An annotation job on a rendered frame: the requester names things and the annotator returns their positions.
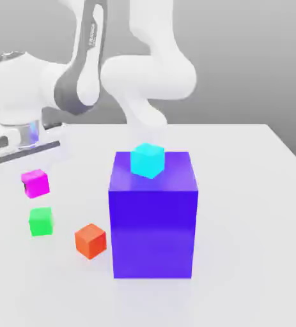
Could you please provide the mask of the small magenta cube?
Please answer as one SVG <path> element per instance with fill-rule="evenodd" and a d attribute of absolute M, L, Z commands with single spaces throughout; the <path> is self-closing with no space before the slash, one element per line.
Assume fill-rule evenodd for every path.
<path fill-rule="evenodd" d="M 50 192 L 48 176 L 41 169 L 21 174 L 25 194 L 34 199 Z"/>

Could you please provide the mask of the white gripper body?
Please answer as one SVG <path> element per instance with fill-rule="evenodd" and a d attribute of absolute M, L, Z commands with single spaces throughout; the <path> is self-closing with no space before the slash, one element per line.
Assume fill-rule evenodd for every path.
<path fill-rule="evenodd" d="M 46 169 L 61 158 L 60 141 L 48 142 L 34 148 L 23 149 L 0 156 L 0 172 L 27 172 Z"/>

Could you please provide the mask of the small green cube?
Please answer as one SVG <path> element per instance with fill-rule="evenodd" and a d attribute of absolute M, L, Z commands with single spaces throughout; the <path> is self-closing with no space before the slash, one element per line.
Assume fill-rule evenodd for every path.
<path fill-rule="evenodd" d="M 51 207 L 33 208 L 29 214 L 29 226 L 33 237 L 52 235 L 54 221 Z"/>

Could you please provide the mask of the small orange cube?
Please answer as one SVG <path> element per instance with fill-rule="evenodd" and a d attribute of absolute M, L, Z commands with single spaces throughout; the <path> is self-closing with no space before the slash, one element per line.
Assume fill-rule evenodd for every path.
<path fill-rule="evenodd" d="M 78 252 L 91 260 L 107 249 L 106 233 L 95 224 L 88 224 L 75 232 L 75 246 Z"/>

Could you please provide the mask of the large blue box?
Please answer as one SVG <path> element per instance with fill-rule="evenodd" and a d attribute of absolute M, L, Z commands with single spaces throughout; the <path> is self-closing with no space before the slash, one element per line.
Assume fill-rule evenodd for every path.
<path fill-rule="evenodd" d="M 167 152 L 165 169 L 148 179 L 116 152 L 109 184 L 115 278 L 191 278 L 198 185 L 190 155 Z"/>

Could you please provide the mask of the small cyan cube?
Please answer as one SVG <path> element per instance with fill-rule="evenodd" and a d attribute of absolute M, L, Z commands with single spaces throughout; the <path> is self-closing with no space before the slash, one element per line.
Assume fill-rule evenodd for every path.
<path fill-rule="evenodd" d="M 150 143 L 138 145 L 130 152 L 132 174 L 153 179 L 165 168 L 165 150 Z"/>

